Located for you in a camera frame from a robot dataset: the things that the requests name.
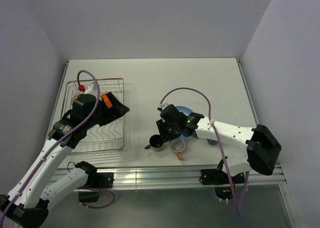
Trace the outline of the brown mug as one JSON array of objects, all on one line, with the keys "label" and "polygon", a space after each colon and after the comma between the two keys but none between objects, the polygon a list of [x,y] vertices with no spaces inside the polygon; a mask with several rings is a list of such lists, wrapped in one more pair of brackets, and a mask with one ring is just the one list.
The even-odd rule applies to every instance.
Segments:
[{"label": "brown mug", "polygon": [[163,149],[163,139],[160,135],[153,135],[149,139],[149,144],[144,147],[145,150],[152,149],[153,151],[159,152]]}]

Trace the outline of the orange bowl white inside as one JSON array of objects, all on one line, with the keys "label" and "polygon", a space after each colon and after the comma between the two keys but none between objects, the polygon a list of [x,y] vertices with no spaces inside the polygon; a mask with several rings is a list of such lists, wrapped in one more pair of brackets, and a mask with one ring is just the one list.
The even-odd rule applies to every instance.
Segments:
[{"label": "orange bowl white inside", "polygon": [[113,95],[112,92],[101,94],[100,98],[109,109],[116,106],[117,98]]}]

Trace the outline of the beige bowl white inside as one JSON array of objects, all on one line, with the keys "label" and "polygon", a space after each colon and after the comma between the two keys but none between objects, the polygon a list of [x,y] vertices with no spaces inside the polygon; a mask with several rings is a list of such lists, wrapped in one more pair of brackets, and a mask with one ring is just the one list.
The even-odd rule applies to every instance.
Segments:
[{"label": "beige bowl white inside", "polygon": [[81,96],[82,94],[81,93],[78,93],[76,95],[74,95],[71,99],[71,106],[73,107],[74,104],[78,101],[78,98]]}]

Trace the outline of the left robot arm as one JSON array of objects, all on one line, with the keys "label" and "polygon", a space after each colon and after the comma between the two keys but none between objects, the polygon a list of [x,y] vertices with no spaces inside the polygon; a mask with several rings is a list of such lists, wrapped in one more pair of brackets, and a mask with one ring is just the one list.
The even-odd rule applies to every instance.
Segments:
[{"label": "left robot arm", "polygon": [[85,161],[51,186],[47,183],[88,130],[110,124],[129,110],[111,92],[98,98],[80,94],[53,125],[41,153],[21,181],[7,195],[0,196],[1,221],[8,217],[22,227],[40,227],[49,211],[75,189],[101,189],[97,168]]}]

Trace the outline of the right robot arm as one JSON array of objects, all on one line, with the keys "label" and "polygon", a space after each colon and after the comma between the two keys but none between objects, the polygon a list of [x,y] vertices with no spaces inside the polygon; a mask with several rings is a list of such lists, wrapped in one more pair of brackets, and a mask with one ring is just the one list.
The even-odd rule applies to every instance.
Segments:
[{"label": "right robot arm", "polygon": [[229,182],[239,173],[254,170],[262,175],[272,175],[281,145],[264,125],[241,127],[209,119],[199,113],[185,115],[174,105],[166,106],[156,122],[163,143],[180,136],[215,140],[239,150],[235,156],[227,156],[226,164],[216,171],[220,182]]}]

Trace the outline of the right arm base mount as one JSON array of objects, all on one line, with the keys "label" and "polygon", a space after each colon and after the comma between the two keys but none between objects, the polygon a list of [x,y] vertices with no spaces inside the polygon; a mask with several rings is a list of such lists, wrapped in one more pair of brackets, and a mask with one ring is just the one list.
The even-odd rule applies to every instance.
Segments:
[{"label": "right arm base mount", "polygon": [[[202,185],[224,185],[229,184],[226,173],[216,169],[202,169],[199,182]],[[219,201],[230,201],[233,199],[231,186],[214,188],[214,193]]]}]

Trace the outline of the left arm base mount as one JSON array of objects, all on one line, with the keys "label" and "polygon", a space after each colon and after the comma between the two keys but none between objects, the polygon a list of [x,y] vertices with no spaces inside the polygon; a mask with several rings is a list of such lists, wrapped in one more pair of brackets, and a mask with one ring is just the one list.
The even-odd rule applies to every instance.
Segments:
[{"label": "left arm base mount", "polygon": [[78,200],[80,203],[102,203],[112,204],[116,196],[110,190],[113,186],[114,174],[112,172],[98,172],[79,188]]}]

